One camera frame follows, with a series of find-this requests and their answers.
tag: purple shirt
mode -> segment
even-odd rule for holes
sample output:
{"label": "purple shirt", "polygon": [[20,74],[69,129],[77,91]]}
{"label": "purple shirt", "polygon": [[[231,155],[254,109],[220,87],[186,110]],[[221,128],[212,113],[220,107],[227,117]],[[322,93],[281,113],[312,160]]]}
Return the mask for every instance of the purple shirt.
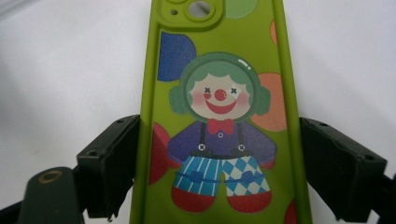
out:
{"label": "purple shirt", "polygon": [[183,163],[191,153],[199,151],[203,134],[205,135],[205,150],[210,149],[215,155],[231,155],[232,150],[238,148],[242,141],[245,151],[251,151],[252,156],[258,163],[265,164],[275,159],[275,143],[246,121],[240,123],[241,133],[238,132],[236,124],[232,134],[222,131],[211,134],[207,130],[207,125],[205,126],[205,133],[201,133],[202,126],[202,122],[196,121],[169,141],[169,156],[174,161]]}

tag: phone case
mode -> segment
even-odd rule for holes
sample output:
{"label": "phone case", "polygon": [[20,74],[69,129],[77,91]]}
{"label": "phone case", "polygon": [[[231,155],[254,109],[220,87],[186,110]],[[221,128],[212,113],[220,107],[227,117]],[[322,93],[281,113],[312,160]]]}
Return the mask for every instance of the phone case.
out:
{"label": "phone case", "polygon": [[280,0],[153,0],[131,223],[312,223]]}

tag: clown head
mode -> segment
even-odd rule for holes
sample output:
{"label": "clown head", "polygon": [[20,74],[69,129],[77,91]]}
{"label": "clown head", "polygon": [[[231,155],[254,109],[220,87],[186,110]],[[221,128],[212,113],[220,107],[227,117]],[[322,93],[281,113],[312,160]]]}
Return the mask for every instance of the clown head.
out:
{"label": "clown head", "polygon": [[202,122],[208,119],[249,119],[268,112],[270,92],[243,59],[229,53],[209,53],[185,68],[180,85],[171,90],[177,113],[189,112]]}

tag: red bow tie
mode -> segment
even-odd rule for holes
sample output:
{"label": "red bow tie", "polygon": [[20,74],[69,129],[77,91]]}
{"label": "red bow tie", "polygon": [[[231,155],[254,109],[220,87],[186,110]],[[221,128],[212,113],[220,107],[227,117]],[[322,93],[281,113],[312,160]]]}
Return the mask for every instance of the red bow tie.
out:
{"label": "red bow tie", "polygon": [[233,119],[225,119],[225,120],[209,119],[207,121],[207,127],[209,133],[211,134],[218,133],[219,131],[224,131],[227,134],[232,134],[234,125],[235,123],[233,122]]}

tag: red nose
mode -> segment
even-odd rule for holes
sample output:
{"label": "red nose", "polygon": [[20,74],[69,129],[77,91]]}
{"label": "red nose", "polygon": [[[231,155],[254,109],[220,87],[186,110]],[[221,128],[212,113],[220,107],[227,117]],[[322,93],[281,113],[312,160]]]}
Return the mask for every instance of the red nose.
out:
{"label": "red nose", "polygon": [[216,90],[215,97],[216,100],[223,101],[227,97],[227,92],[225,92],[224,90]]}

